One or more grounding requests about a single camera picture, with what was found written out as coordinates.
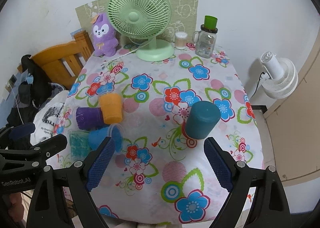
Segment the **orange cup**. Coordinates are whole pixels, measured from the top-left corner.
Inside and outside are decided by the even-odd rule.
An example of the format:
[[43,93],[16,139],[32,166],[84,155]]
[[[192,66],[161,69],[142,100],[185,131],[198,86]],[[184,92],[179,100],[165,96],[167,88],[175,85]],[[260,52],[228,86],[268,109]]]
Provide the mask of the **orange cup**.
[[118,93],[101,95],[99,104],[105,124],[110,125],[123,121],[121,96]]

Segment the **black clothing pile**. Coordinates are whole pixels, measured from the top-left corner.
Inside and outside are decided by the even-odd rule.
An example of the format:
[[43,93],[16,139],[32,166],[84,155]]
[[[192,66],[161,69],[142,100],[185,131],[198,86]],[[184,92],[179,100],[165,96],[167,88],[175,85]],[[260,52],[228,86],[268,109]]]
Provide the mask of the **black clothing pile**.
[[17,104],[11,109],[7,117],[7,124],[5,125],[7,128],[33,122],[35,115],[49,99],[66,89],[65,86],[52,82],[29,54],[22,56],[21,65],[27,76],[18,85],[17,95],[15,95]]

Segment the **white printed t-shirt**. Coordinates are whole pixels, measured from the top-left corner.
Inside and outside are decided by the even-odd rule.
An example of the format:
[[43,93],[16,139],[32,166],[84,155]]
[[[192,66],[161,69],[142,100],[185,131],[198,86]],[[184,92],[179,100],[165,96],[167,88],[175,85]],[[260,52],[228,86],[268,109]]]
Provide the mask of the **white printed t-shirt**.
[[51,138],[54,135],[54,127],[58,123],[60,113],[67,99],[68,91],[64,90],[50,99],[35,115],[35,131],[30,135],[32,146]]

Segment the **purple plush bunny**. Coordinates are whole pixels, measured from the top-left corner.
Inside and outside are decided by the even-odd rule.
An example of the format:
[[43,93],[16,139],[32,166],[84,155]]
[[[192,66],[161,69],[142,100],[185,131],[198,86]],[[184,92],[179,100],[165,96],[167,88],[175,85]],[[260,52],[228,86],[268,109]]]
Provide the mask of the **purple plush bunny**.
[[106,13],[99,13],[93,19],[93,47],[95,56],[114,56],[119,42],[116,30],[108,20]]

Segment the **turquoise clear cup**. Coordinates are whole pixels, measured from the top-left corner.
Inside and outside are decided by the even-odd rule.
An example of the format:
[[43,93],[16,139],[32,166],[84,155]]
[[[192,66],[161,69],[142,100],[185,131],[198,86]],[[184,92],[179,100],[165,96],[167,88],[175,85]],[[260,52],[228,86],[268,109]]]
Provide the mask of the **turquoise clear cup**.
[[68,135],[71,157],[75,161],[84,160],[92,150],[88,141],[89,132],[85,130],[69,130]]

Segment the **purple cup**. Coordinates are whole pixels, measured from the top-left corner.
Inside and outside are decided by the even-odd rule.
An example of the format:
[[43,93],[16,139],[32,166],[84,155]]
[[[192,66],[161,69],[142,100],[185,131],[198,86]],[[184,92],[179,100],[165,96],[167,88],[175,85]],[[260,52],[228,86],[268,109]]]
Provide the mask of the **purple cup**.
[[77,107],[75,110],[77,127],[81,130],[88,130],[104,125],[103,114],[99,107]]

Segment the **wooden chair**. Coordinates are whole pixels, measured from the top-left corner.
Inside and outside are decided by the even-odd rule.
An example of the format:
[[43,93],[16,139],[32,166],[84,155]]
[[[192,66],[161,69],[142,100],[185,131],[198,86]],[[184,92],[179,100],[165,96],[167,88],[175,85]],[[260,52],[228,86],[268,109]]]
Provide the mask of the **wooden chair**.
[[29,70],[37,80],[57,83],[70,89],[84,67],[80,59],[87,61],[92,53],[89,34],[82,30],[74,35],[73,41],[27,55],[17,69],[20,73]]

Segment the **green desk fan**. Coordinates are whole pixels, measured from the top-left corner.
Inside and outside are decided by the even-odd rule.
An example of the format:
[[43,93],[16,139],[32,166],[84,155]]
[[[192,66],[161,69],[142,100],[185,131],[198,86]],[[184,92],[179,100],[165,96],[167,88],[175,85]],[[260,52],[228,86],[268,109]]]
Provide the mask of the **green desk fan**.
[[155,62],[174,54],[171,43],[157,39],[171,21],[170,0],[109,0],[107,15],[120,34],[144,41],[135,51],[139,59]]

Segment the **white floor fan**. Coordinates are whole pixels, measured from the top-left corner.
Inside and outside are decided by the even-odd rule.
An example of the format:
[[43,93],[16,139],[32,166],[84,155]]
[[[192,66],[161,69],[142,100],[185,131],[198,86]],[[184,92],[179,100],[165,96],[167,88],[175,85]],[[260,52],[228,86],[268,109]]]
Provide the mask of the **white floor fan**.
[[263,77],[262,88],[268,97],[280,100],[294,92],[298,85],[298,72],[291,60],[265,52],[260,57],[260,63],[267,74]]

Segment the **cotton swab container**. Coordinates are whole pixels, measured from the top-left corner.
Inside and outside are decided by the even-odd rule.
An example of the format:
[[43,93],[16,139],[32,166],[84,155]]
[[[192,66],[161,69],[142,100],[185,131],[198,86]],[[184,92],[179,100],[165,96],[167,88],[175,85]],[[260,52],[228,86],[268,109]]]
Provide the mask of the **cotton swab container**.
[[176,49],[185,49],[187,46],[188,34],[186,32],[176,32],[175,33],[175,48]]

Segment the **dark teal cup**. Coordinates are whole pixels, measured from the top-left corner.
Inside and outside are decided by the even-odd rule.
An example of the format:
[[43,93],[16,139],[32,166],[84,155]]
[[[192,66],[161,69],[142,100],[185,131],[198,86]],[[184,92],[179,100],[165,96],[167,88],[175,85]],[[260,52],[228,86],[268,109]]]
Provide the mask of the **dark teal cup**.
[[192,139],[205,139],[219,122],[218,107],[209,101],[199,101],[192,105],[185,123],[185,132]]

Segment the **green plastic cup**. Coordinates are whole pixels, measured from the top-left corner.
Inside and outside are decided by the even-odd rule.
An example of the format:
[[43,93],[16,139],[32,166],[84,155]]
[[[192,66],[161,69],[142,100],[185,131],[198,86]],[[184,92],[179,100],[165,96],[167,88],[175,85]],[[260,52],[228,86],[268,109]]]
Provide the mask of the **green plastic cup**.
[[215,30],[217,25],[217,17],[206,15],[204,17],[204,27],[209,30]]

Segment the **blue cup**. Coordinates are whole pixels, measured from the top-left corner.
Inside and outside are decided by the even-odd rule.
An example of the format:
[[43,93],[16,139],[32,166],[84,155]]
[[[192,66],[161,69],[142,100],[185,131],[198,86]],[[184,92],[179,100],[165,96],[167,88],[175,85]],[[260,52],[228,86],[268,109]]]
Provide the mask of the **blue cup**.
[[123,129],[118,123],[90,131],[88,135],[90,148],[96,150],[106,137],[114,140],[115,151],[116,153],[120,153],[123,148]]

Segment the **floral tablecloth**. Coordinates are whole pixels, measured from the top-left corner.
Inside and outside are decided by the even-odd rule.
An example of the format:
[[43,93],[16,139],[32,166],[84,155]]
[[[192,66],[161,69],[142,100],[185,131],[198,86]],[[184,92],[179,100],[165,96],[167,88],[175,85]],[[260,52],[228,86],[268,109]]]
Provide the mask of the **floral tablecloth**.
[[99,95],[121,96],[123,148],[114,153],[91,196],[100,213],[150,224],[188,224],[214,219],[228,192],[204,154],[203,141],[185,134],[192,105],[209,101],[221,117],[210,136],[237,161],[263,166],[257,121],[230,59],[221,49],[208,58],[189,43],[170,58],[140,60],[130,45],[108,58],[91,56],[72,86],[55,134],[68,139],[48,160],[71,166],[69,130],[80,130],[77,107],[99,107]]

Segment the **glass jar mug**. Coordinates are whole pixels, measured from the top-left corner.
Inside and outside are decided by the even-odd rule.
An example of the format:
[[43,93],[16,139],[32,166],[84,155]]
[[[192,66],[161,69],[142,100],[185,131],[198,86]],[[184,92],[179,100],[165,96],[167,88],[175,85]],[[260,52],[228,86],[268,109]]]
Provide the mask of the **glass jar mug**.
[[201,25],[201,30],[193,33],[192,42],[195,45],[195,53],[203,58],[210,58],[216,43],[216,29],[208,29]]

